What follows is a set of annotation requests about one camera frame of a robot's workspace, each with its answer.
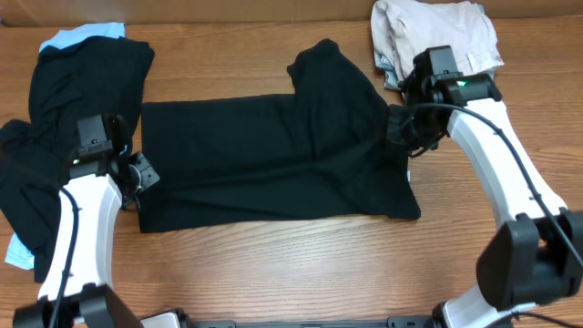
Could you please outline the black t-shirt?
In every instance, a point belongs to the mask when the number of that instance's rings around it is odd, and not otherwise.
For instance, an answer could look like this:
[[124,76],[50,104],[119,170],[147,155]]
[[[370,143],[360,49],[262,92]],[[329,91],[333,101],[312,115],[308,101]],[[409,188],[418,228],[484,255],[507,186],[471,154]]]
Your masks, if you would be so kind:
[[407,150],[385,138],[389,108],[365,74],[329,39],[288,73],[291,94],[143,106],[142,150],[159,181],[139,198],[142,232],[419,218]]

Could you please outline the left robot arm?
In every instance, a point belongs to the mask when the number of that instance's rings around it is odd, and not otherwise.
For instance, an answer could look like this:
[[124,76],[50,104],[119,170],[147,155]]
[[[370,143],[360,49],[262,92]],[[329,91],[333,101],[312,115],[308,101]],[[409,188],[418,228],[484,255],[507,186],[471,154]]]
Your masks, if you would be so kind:
[[189,327],[180,309],[139,319],[115,294],[112,251],[118,212],[159,181],[128,126],[109,114],[77,122],[80,145],[66,163],[60,222],[51,266],[35,303],[15,310],[16,328]]

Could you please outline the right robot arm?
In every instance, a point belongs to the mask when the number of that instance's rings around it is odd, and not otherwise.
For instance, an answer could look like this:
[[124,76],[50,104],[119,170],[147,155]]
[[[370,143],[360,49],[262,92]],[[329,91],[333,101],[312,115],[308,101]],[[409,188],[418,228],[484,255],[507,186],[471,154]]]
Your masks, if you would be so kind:
[[514,132],[487,73],[463,75],[450,46],[414,58],[385,135],[416,158],[454,140],[492,206],[496,234],[476,263],[476,285],[432,314],[391,316],[390,327],[510,327],[520,316],[575,295],[582,284],[582,214],[546,184]]

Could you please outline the black clothes pile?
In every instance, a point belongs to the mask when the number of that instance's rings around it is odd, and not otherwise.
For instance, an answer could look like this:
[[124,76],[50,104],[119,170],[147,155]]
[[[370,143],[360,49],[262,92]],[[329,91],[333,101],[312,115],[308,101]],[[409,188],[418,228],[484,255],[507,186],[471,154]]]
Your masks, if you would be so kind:
[[1,211],[34,255],[34,280],[45,280],[60,220],[57,187],[79,145],[77,122],[108,113],[134,131],[155,52],[146,42],[91,36],[38,57],[28,99],[29,121],[1,128]]

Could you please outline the grey-blue folded garment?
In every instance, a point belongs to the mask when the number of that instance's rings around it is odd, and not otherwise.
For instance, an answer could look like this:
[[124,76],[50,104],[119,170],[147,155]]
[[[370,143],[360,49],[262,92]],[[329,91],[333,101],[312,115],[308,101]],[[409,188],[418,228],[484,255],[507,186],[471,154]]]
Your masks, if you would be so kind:
[[[414,69],[415,55],[400,56],[396,53],[392,58],[374,51],[374,63],[377,68],[384,72],[384,87],[391,90],[399,90],[399,85],[404,81]],[[478,54],[467,51],[461,58],[455,58],[457,70],[464,76],[471,76],[479,73],[487,73],[494,77],[495,71],[504,65],[504,62],[497,51]]]

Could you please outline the beige folded trousers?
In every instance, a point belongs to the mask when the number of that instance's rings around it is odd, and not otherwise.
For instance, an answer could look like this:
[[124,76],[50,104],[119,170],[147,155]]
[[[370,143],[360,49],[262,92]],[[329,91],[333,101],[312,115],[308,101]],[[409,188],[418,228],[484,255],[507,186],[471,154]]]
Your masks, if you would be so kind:
[[371,29],[373,51],[388,58],[394,53],[417,56],[436,46],[450,46],[458,59],[467,51],[498,52],[496,30],[484,7],[468,1],[379,0],[373,4]]

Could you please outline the light blue garment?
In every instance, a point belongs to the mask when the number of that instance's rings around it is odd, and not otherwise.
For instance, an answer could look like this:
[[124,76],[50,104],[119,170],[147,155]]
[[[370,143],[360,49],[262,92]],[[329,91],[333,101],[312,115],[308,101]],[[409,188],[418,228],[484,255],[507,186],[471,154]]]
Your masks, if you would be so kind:
[[[126,36],[124,23],[94,23],[85,24],[74,29],[61,29],[52,38],[44,41],[38,52],[51,46],[63,49],[81,43],[91,36],[103,36],[109,38],[120,38]],[[20,241],[14,232],[7,246],[5,262],[21,270],[33,270],[35,265],[35,255]]]

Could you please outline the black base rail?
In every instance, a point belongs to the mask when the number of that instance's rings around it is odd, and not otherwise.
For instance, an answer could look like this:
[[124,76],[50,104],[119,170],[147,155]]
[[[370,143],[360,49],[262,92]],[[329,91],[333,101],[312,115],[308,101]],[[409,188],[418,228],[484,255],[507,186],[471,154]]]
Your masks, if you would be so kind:
[[392,316],[384,320],[308,321],[235,323],[234,321],[203,321],[192,324],[195,328],[445,328],[431,316]]

